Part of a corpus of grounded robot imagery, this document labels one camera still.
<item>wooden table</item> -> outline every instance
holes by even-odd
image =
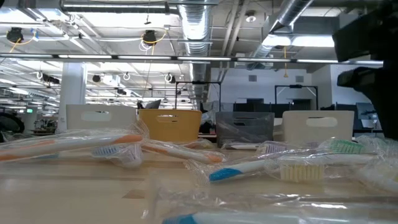
[[[232,158],[253,152],[233,152]],[[173,190],[194,187],[183,160],[145,153],[138,170],[91,158],[30,160],[0,164],[0,217],[7,224],[145,223],[149,175]],[[265,194],[368,195],[359,183],[342,180],[325,185],[287,184],[261,177],[212,189]]]

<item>white wall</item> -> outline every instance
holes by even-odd
[[[357,65],[330,65],[331,92],[333,103],[354,105],[356,103],[370,103],[371,101],[362,93],[353,88],[337,86],[337,77],[342,72],[357,68]]]
[[[215,81],[218,76],[218,69],[211,69],[212,80]],[[293,85],[296,75],[304,76],[304,83],[301,85],[311,85],[311,74],[306,70],[287,70],[288,78],[284,78],[285,70],[278,72],[273,70],[253,70],[229,69],[222,84],[221,102],[223,103],[245,103],[246,98],[263,98],[264,103],[274,103],[275,85]],[[257,82],[249,82],[249,75],[257,75]],[[209,101],[218,101],[218,85],[212,85],[210,88]],[[286,88],[278,95],[278,103],[288,103],[291,99],[313,99],[315,98],[306,88],[289,89]]]
[[[318,86],[319,108],[333,104],[330,65],[325,65],[312,73],[312,85]]]

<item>basket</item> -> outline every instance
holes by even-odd
[[[217,146],[227,142],[262,143],[272,140],[274,114],[263,112],[216,113]]]
[[[201,112],[195,110],[139,110],[139,119],[153,140],[191,142],[198,139]]]

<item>ceiling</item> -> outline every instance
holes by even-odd
[[[248,10],[255,11],[256,20],[254,22],[243,21],[239,30],[232,54],[236,53],[250,53],[262,42],[263,36],[261,28],[264,25],[266,16],[278,12],[281,0],[261,1],[253,0],[249,3]],[[361,6],[363,4],[374,3],[374,1],[323,1],[315,0],[313,4],[302,14],[303,16],[321,16],[321,17],[335,17],[341,13],[356,13],[353,7]],[[233,6],[232,0],[220,0],[217,6],[212,9],[212,29],[211,39],[212,45],[210,54],[220,56],[223,39],[226,35],[226,26],[230,20],[229,15]],[[18,45],[13,49],[14,53],[46,53],[46,54],[154,54],[154,55],[184,55],[185,46],[178,42],[178,39],[183,38],[181,21],[176,15],[164,14],[98,14],[98,13],[82,13],[79,14],[81,20],[77,19],[77,15],[71,16],[72,21],[75,22],[83,31],[95,38],[94,44],[88,39],[77,39],[77,42],[82,47],[77,46],[73,42],[64,39],[61,40],[62,33],[54,28],[41,27],[42,25],[33,21],[30,18],[23,17],[24,15],[9,16],[7,14],[0,15],[0,35],[6,35],[10,30],[10,22],[29,22],[24,24],[22,33],[25,35],[27,42],[32,37],[31,28],[38,33],[39,41],[32,41],[29,44]],[[79,31],[64,22],[58,27],[66,31],[72,37],[77,38]],[[161,38],[165,32],[165,39],[158,42],[153,51],[140,49],[141,35],[145,30],[155,30],[157,38]],[[50,37],[56,37],[56,40],[51,40]],[[9,52],[13,47],[5,36],[0,38],[0,51]],[[271,54],[274,57],[284,57],[284,52],[281,49],[273,49]],[[316,47],[294,47],[286,48],[286,57],[288,58],[335,58],[333,48],[316,48]],[[174,88],[175,85],[169,84],[165,81],[164,76],[168,73],[174,75],[178,80],[190,81],[188,64],[159,64],[159,63],[88,63],[88,96],[115,96],[113,90],[90,90],[91,86],[98,86],[102,84],[93,83],[93,75],[120,75],[121,84],[124,86],[147,88]],[[284,65],[275,64],[273,68],[278,69]],[[41,71],[55,78],[62,79],[62,62],[36,62],[36,61],[20,61],[20,60],[5,60],[0,63],[0,78],[9,80],[17,85],[47,85],[46,83],[37,79],[37,72]],[[306,64],[293,64],[289,68],[309,68]],[[129,72],[130,79],[123,79],[123,75]],[[53,89],[39,89],[42,93],[47,93],[51,96],[59,97],[59,90]],[[11,92],[3,91],[3,95],[10,96]],[[153,97],[167,97],[175,94],[173,90],[170,91],[135,91],[135,94],[142,96]],[[187,98],[188,92],[183,91],[181,97]]]

